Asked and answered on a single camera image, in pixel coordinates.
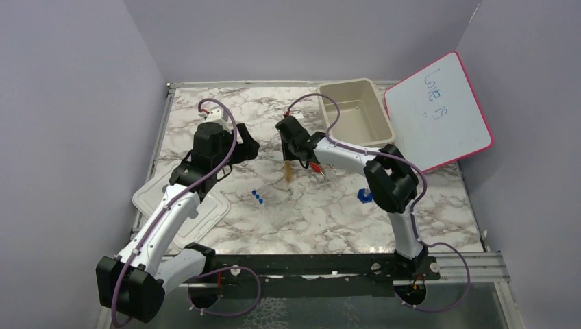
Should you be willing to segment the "tan bristle test tube brush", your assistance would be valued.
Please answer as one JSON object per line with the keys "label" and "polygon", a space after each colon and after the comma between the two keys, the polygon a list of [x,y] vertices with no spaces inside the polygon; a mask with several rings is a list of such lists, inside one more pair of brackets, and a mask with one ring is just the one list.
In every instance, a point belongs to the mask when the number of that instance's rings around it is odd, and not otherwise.
{"label": "tan bristle test tube brush", "polygon": [[291,161],[284,161],[284,179],[287,183],[291,183],[294,177],[294,171]]}

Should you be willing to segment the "red plastic spatula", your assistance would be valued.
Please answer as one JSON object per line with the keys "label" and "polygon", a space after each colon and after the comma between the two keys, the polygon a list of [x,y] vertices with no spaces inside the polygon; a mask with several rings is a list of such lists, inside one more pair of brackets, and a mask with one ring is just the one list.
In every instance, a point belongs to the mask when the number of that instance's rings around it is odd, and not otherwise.
{"label": "red plastic spatula", "polygon": [[322,169],[316,163],[309,162],[308,165],[316,174],[323,174]]}

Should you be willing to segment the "blue base graduated cylinder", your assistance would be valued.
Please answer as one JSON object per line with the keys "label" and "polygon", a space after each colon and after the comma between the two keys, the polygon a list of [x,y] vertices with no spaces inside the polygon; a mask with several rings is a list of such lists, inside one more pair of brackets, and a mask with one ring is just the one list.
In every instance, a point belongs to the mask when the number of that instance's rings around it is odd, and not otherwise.
{"label": "blue base graduated cylinder", "polygon": [[360,202],[366,204],[373,201],[373,194],[368,188],[358,190],[357,198]]}

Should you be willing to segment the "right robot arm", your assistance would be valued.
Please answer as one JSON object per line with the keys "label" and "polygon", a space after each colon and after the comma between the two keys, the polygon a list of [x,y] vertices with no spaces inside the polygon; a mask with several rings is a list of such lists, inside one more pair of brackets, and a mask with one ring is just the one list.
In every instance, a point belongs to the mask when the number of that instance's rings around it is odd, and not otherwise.
{"label": "right robot arm", "polygon": [[293,116],[275,125],[283,150],[302,162],[332,165],[365,178],[375,204],[386,211],[395,237],[395,269],[411,279],[423,269],[428,247],[419,238],[412,208],[419,196],[418,168],[399,149],[363,148],[335,140],[323,132],[310,134]]}

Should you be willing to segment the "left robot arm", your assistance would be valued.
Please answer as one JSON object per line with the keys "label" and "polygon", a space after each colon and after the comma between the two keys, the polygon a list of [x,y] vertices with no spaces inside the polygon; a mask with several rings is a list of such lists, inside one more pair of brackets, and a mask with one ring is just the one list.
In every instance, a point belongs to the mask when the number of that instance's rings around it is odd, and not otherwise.
{"label": "left robot arm", "polygon": [[179,285],[219,275],[212,260],[215,251],[209,247],[191,243],[172,259],[163,257],[185,220],[198,215],[198,207],[220,180],[219,170],[255,159],[259,148],[243,123],[233,130],[215,122],[199,125],[193,148],[172,171],[142,230],[116,256],[104,256],[97,264],[100,303],[111,310],[113,326],[121,328],[133,319],[147,323]]}

